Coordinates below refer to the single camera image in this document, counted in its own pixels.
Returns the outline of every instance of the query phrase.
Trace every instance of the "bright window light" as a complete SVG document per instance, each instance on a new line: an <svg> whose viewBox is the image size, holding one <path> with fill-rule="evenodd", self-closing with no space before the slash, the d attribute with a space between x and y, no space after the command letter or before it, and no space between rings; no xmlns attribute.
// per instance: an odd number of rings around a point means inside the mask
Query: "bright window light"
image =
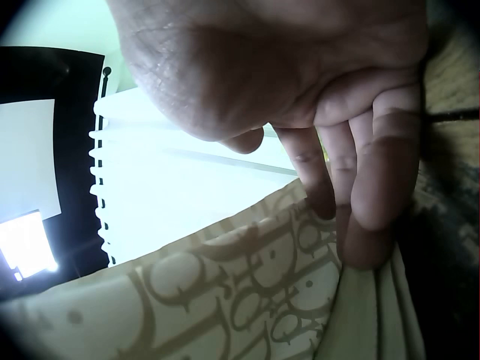
<svg viewBox="0 0 480 360"><path fill-rule="evenodd" d="M39 211L0 224L0 250L10 269L18 268L20 273L14 274L18 281L58 268Z"/></svg>

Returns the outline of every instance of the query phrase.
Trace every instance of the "skin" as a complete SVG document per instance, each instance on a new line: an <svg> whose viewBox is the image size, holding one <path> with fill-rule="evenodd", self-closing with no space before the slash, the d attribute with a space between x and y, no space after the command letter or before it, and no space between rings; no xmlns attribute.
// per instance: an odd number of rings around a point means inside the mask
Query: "skin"
<svg viewBox="0 0 480 360"><path fill-rule="evenodd" d="M336 215L342 260L370 269L388 258L418 170L423 1L108 2L132 75L160 111L240 153L271 123L310 205Z"/></svg>

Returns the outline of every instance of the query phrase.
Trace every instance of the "white paper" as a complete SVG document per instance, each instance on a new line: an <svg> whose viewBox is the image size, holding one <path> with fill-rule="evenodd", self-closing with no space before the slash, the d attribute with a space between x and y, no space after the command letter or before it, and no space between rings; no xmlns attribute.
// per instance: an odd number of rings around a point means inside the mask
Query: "white paper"
<svg viewBox="0 0 480 360"><path fill-rule="evenodd" d="M61 213L53 160L54 99L0 105L0 223Z"/></svg>

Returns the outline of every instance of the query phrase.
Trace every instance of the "white wall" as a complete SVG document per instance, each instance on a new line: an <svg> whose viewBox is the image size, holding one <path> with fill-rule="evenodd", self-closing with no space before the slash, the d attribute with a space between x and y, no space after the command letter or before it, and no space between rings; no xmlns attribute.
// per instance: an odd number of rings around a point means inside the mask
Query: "white wall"
<svg viewBox="0 0 480 360"><path fill-rule="evenodd" d="M105 0L27 1L0 39L0 46L64 48L105 55L103 67L112 68L107 95L136 87L123 61Z"/></svg>
<svg viewBox="0 0 480 360"><path fill-rule="evenodd" d="M0 105L0 223L61 213L53 161L54 100Z"/></svg>

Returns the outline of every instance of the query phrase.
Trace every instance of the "cream fabric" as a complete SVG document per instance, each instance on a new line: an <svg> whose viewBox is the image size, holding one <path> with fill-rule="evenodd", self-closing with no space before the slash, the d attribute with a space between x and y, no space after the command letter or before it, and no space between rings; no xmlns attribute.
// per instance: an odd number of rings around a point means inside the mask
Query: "cream fabric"
<svg viewBox="0 0 480 360"><path fill-rule="evenodd" d="M1 314L41 359L423 359L398 249L378 272L342 269L335 222L304 197L296 180Z"/></svg>

